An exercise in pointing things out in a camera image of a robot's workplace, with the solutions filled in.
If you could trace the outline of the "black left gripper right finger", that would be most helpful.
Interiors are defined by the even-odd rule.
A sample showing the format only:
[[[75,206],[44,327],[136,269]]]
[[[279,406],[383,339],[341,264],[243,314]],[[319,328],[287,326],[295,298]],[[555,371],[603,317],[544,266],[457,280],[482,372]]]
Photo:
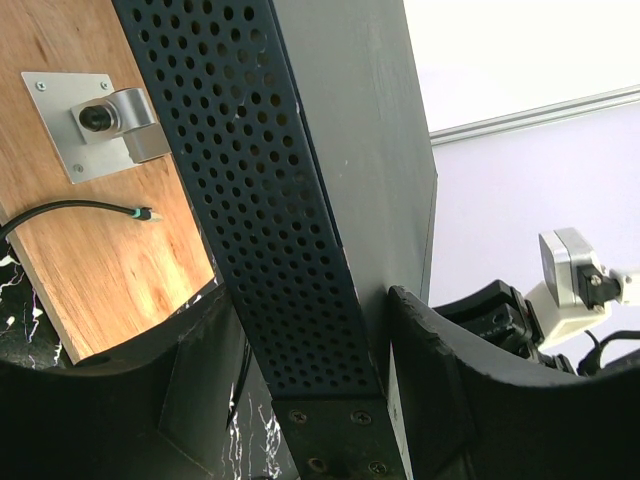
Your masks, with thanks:
[[[490,344],[403,287],[388,311],[416,478],[638,477],[637,360],[581,377]]]

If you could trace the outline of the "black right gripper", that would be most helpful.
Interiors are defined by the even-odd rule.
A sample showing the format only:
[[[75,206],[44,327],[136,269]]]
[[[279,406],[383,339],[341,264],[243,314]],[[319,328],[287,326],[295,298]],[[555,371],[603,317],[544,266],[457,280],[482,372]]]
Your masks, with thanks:
[[[575,372],[566,356],[540,352],[545,337],[532,303],[502,280],[495,280],[471,295],[438,306],[435,311],[513,355],[554,370]]]

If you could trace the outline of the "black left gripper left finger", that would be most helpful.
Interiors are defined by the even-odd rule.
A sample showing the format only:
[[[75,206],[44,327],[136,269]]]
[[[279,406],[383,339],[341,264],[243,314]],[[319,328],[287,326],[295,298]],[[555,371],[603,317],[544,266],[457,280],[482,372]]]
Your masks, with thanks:
[[[69,369],[1,366],[5,479],[222,479],[241,329],[224,286]]]

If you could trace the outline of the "grey network switch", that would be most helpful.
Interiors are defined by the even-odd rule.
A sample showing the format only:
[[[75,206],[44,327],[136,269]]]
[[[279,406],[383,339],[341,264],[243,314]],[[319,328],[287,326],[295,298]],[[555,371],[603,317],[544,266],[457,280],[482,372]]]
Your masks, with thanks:
[[[118,1],[304,479],[413,479],[387,294],[429,292],[436,169],[400,1]]]

